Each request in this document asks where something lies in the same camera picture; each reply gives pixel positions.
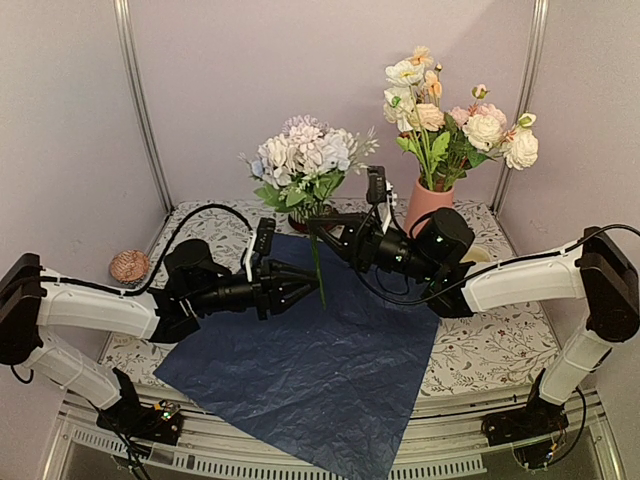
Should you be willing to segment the white rose stem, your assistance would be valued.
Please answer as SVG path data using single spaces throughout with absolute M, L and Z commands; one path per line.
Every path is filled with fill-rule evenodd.
M 462 132 L 479 152 L 499 154 L 509 169 L 532 167 L 538 160 L 539 140 L 533 132 L 537 116 L 522 113 L 509 126 L 506 115 L 494 104 L 486 103 L 489 89 L 477 84 L 471 89 L 474 103 L 467 109 Z

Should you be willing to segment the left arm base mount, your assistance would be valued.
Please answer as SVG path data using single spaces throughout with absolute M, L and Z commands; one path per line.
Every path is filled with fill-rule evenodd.
M 184 417 L 179 412 L 142 405 L 137 398 L 121 398 L 98 410 L 96 425 L 123 437 L 176 446 Z

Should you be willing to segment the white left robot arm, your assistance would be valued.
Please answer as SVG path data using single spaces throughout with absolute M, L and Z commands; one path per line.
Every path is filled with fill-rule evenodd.
M 63 279 L 23 255 L 1 281 L 1 362 L 39 372 L 83 396 L 128 434 L 148 426 L 129 377 L 105 368 L 60 338 L 58 327 L 122 333 L 176 344 L 218 312 L 254 309 L 261 320 L 287 311 L 318 287 L 315 273 L 273 259 L 232 273 L 203 240 L 180 243 L 164 260 L 161 289 L 95 288 Z

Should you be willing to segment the artificial flower bouquet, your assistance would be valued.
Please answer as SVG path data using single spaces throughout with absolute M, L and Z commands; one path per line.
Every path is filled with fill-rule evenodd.
M 330 199 L 351 172 L 367 169 L 364 159 L 376 152 L 375 130 L 365 136 L 334 128 L 310 115 L 285 121 L 251 156 L 239 159 L 260 183 L 254 193 L 278 213 L 296 212 L 307 220 L 329 215 Z

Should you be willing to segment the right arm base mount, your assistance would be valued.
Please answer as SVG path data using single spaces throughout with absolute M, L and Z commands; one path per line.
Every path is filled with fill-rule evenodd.
M 566 436 L 569 422 L 563 409 L 532 410 L 522 407 L 486 415 L 481 432 L 490 446 L 515 444 L 532 438 L 543 441 L 512 449 L 516 462 L 526 470 L 548 467 Z

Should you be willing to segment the pink rose stem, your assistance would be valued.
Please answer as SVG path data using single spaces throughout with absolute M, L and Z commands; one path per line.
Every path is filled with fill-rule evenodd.
M 481 103 L 467 109 L 454 107 L 445 120 L 451 134 L 444 167 L 444 188 L 448 191 L 468 170 L 493 160 L 506 135 L 507 117 L 494 104 Z

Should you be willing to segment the blue wrapping paper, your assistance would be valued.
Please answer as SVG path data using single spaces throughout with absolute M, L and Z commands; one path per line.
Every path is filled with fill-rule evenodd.
M 273 255 L 320 266 L 324 292 L 261 321 L 216 313 L 155 370 L 241 431 L 348 479 L 384 479 L 422 385 L 439 319 L 367 290 L 325 246 L 279 234 Z

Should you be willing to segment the peach rose cluster stem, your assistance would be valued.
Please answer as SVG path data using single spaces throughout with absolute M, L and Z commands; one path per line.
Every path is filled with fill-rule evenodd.
M 442 191 L 451 140 L 445 115 L 433 104 L 416 104 L 409 125 L 409 151 L 418 159 L 421 183 L 430 191 Z

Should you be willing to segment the white poppy flower stem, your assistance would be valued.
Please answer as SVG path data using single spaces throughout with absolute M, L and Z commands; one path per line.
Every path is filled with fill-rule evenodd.
M 396 143 L 404 153 L 411 153 L 409 117 L 414 106 L 432 104 L 421 95 L 425 69 L 423 66 L 414 66 L 409 61 L 411 56 L 385 68 L 386 80 L 390 87 L 384 91 L 383 112 L 387 121 L 396 125 L 399 131 Z

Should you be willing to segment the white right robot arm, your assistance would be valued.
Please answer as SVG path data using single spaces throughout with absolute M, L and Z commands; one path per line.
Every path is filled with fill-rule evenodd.
M 404 306 L 425 305 L 441 318 L 465 318 L 509 305 L 542 304 L 552 322 L 564 326 L 562 348 L 535 381 L 530 404 L 517 427 L 537 436 L 552 424 L 571 393 L 639 331 L 639 272 L 611 238 L 625 224 L 589 227 L 582 236 L 551 250 L 502 261 L 466 260 L 475 235 L 452 208 L 420 217 L 408 231 L 387 226 L 377 210 L 313 217 L 311 233 L 357 275 L 372 267 L 399 273 L 423 285 Z

